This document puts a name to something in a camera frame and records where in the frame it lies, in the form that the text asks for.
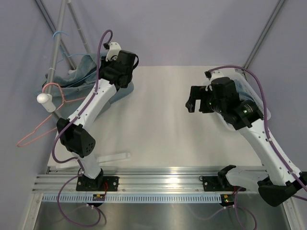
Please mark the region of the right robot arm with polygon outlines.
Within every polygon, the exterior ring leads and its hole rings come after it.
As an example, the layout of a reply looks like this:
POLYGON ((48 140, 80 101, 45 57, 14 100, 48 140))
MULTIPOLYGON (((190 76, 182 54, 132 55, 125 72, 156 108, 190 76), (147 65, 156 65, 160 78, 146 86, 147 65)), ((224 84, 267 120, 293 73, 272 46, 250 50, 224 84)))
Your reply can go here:
POLYGON ((217 113, 240 133, 254 149, 265 172, 248 172, 228 165, 217 174, 220 188, 242 187, 258 192, 270 206, 277 207, 307 185, 306 172, 296 169, 265 128, 265 117, 250 95, 241 91, 237 80, 220 77, 208 86, 191 86, 185 107, 203 114, 217 113))

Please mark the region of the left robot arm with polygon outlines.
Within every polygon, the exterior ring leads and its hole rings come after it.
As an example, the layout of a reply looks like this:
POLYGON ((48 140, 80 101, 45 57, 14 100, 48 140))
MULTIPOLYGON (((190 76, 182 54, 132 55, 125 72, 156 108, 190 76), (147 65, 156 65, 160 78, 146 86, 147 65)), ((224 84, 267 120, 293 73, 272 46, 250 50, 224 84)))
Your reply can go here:
POLYGON ((107 102, 120 89, 128 87, 138 63, 138 56, 125 50, 119 51, 115 60, 102 60, 91 93, 68 119, 57 121, 59 134, 55 141, 72 153, 81 168, 81 178, 94 191, 103 187, 104 179, 103 170, 93 154, 96 141, 88 130, 107 102))

